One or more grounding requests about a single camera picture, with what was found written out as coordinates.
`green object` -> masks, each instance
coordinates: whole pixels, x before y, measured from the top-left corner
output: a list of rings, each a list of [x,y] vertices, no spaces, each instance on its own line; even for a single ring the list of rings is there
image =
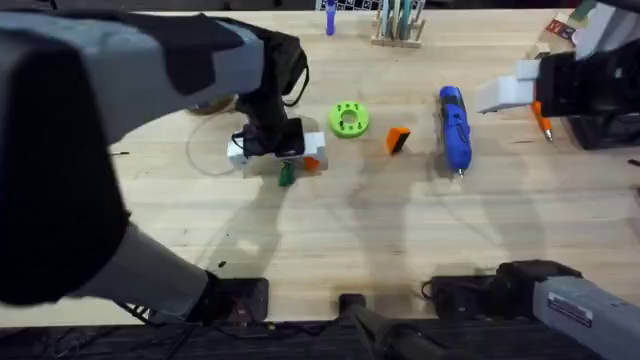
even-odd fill
[[[280,176],[278,177],[278,185],[280,187],[287,187],[296,181],[293,174],[293,165],[291,163],[285,163],[280,170]]]
[[[337,103],[329,112],[329,126],[339,138],[358,137],[369,127],[369,112],[366,107],[353,101]]]
[[[583,21],[587,18],[589,11],[596,7],[596,0],[584,0],[573,12],[569,18],[575,21]]]

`orange block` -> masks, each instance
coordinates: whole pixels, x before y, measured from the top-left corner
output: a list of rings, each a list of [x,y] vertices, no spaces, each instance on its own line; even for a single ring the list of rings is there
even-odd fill
[[[304,169],[307,171],[315,171],[320,165],[320,161],[312,158],[311,156],[305,156],[302,158],[304,161]]]
[[[411,134],[411,131],[407,128],[389,129],[386,141],[387,152],[389,152],[389,155],[393,155],[402,150],[402,146],[404,145],[404,142],[407,141],[409,134]]]

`orange pen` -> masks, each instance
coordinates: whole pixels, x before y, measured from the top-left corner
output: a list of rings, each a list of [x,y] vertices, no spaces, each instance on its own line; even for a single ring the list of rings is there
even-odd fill
[[[540,101],[534,101],[531,104],[531,110],[536,116],[538,120],[538,126],[540,127],[540,131],[544,134],[544,137],[549,141],[553,141],[553,133],[551,131],[551,121],[548,118],[542,116],[542,104]]]

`white block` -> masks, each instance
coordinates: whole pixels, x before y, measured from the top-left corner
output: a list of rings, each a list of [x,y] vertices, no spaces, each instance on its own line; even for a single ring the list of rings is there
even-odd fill
[[[516,61],[516,80],[535,80],[538,78],[538,68],[540,60],[518,60]]]
[[[475,111],[486,113],[529,105],[534,97],[533,80],[518,81],[514,76],[500,76],[476,90]]]

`pen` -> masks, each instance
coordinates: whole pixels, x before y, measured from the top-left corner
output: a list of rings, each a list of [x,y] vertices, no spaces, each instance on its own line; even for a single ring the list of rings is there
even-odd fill
[[[327,13],[327,35],[331,36],[336,32],[336,0],[327,0],[327,6],[325,10]]]
[[[551,130],[551,121],[548,118],[542,116],[542,104],[540,101],[534,101],[531,104],[531,110],[536,116],[536,120],[538,120],[538,127],[540,127],[540,131],[544,134],[544,137],[548,141],[553,141],[553,132]]]

